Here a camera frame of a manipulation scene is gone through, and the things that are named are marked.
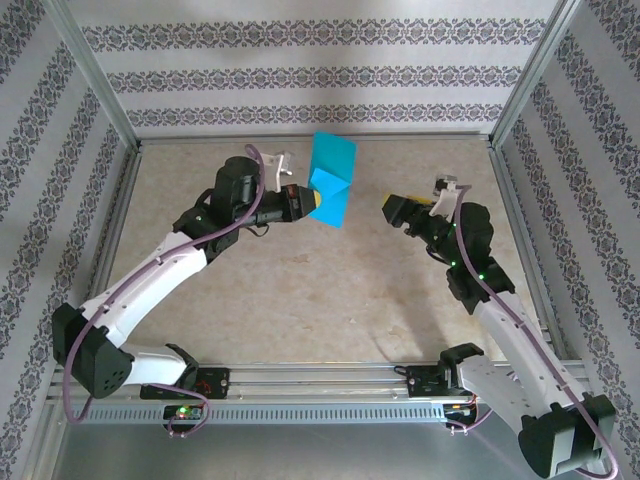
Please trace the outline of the grey metal sheet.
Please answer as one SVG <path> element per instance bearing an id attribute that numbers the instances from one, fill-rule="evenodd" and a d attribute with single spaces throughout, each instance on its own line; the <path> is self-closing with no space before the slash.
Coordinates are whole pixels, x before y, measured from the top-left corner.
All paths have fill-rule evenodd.
<path id="1" fill-rule="evenodd" d="M 14 480 L 541 480 L 498 417 L 441 423 L 67 426 L 56 410 Z"/>

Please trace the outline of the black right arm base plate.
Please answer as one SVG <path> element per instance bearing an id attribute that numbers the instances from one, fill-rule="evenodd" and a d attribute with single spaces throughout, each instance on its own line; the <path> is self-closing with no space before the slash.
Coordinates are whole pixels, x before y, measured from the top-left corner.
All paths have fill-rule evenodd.
<path id="1" fill-rule="evenodd" d="M 404 376 L 411 398 L 473 396 L 444 364 L 409 365 L 404 368 Z"/>

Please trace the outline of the aluminium frame rail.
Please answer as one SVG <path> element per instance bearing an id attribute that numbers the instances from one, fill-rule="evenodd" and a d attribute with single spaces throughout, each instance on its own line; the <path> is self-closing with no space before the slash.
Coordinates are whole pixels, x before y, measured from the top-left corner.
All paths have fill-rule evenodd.
<path id="1" fill-rule="evenodd" d="M 135 149 L 128 150 L 124 156 L 94 252 L 91 275 L 87 291 L 83 298 L 84 301 L 101 294 L 109 285 L 109 278 L 113 269 L 142 156 L 142 145 L 138 145 Z"/>
<path id="2" fill-rule="evenodd" d="M 456 132 L 450 131 L 445 133 L 392 133 L 392 134 L 346 134 L 338 133 L 338 136 L 354 142 L 362 141 L 462 141 L 462 140 L 479 140 L 489 143 L 491 137 L 489 134 L 480 134 L 474 132 Z M 293 135 L 230 135 L 230 136 L 174 136 L 174 137 L 149 137 L 141 138 L 141 146 L 160 146 L 160 145 L 183 145 L 183 144 L 227 144 L 227 143 L 288 143 L 288 142 L 308 142 L 313 138 L 312 134 L 293 134 Z"/>
<path id="3" fill-rule="evenodd" d="M 530 297 L 536 316 L 540 323 L 543 337 L 551 345 L 551 348 L 561 360 L 573 360 L 573 352 L 567 348 L 567 344 L 561 333 L 556 311 L 551 296 L 546 287 L 541 268 L 539 266 L 534 245 L 531 241 L 529 230 L 517 192 L 509 175 L 502 154 L 491 144 L 487 146 L 489 159 L 498 183 L 500 194 L 505 205 L 514 236 L 515 245 L 523 267 L 524 276 L 530 292 Z"/>

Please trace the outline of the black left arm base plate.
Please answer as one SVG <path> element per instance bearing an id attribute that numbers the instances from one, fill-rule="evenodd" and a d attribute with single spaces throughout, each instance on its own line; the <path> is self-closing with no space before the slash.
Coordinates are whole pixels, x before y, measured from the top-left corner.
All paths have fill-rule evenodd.
<path id="1" fill-rule="evenodd" d="M 196 392 L 207 399 L 222 400 L 227 397 L 230 384 L 229 377 L 230 370 L 227 368 L 201 367 L 184 374 L 177 387 Z M 165 388 L 144 385 L 140 388 L 140 398 L 143 400 L 191 400 L 194 399 L 194 396 Z"/>

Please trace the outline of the wide aluminium mounting rail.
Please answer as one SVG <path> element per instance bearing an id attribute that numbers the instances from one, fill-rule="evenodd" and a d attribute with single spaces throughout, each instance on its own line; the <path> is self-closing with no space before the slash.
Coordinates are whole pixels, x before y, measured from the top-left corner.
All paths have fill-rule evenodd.
<path id="1" fill-rule="evenodd" d="M 202 365 L 230 370 L 227 397 L 222 400 L 257 402 L 364 402 L 392 398 L 424 401 L 468 402 L 472 397 L 411 398 L 407 391 L 404 368 L 391 364 L 306 363 L 255 365 Z M 516 403 L 535 400 L 566 402 L 568 397 L 554 378 L 537 375 L 529 384 L 504 362 L 474 360 L 464 367 L 471 378 L 469 391 L 480 398 L 496 397 Z"/>

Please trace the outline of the circuit board with green light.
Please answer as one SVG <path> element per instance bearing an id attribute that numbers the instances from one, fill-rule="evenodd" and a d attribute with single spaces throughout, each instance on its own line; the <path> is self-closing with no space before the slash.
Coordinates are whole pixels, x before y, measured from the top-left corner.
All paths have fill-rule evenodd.
<path id="1" fill-rule="evenodd" d="M 199 421 L 202 417 L 202 405 L 169 405 L 163 412 L 163 419 L 166 421 Z"/>

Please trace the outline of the blue paper sheet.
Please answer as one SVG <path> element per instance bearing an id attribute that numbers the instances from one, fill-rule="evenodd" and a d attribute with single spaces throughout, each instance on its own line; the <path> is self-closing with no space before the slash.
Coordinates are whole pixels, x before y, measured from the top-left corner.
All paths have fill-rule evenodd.
<path id="1" fill-rule="evenodd" d="M 310 214 L 315 220 L 341 228 L 355 172 L 355 142 L 325 132 L 314 134 L 308 187 L 321 198 Z"/>

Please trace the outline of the aluminium frame post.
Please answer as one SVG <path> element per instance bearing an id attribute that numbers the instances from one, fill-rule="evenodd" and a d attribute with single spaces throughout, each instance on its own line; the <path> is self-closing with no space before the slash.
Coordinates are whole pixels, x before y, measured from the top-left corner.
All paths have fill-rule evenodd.
<path id="1" fill-rule="evenodd" d="M 41 0 L 41 2 L 120 138 L 128 147 L 138 150 L 139 137 L 134 132 L 114 89 L 73 17 L 67 0 Z"/>
<path id="2" fill-rule="evenodd" d="M 527 103 L 535 85 L 550 63 L 566 30 L 571 25 L 576 11 L 584 0 L 558 0 L 540 40 L 527 60 L 504 109 L 489 135 L 490 146 L 497 150 L 508 136 L 518 115 Z"/>

